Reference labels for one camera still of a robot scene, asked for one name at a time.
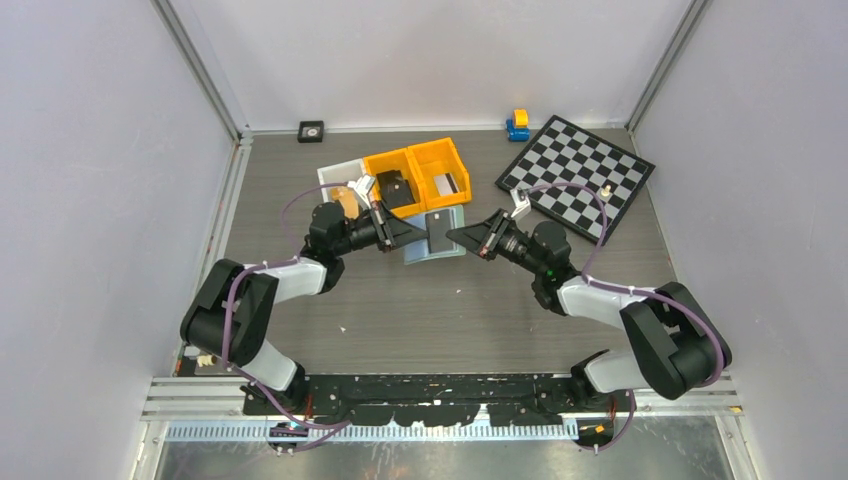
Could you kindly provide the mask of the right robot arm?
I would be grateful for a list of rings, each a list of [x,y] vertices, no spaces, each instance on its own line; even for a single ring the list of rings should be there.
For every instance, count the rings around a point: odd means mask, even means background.
[[[683,284],[650,289],[599,281],[574,267],[566,230],[555,221],[527,233],[499,210],[446,235],[484,260],[502,257],[532,273],[543,309],[624,332],[627,349],[604,350],[572,367],[571,397],[584,410],[598,409],[622,390],[650,388],[675,400],[716,382],[732,361],[727,342]]]

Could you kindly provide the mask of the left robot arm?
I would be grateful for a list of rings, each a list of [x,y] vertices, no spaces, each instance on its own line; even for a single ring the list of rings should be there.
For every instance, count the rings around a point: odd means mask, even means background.
[[[188,307],[180,337],[268,388],[268,400],[280,412],[296,413],[307,398],[305,369],[266,338],[274,306],[329,292],[344,272],[346,254],[370,247],[390,252],[426,237],[380,202],[354,219],[341,205],[322,203],[312,212],[298,256],[251,266],[216,261]]]

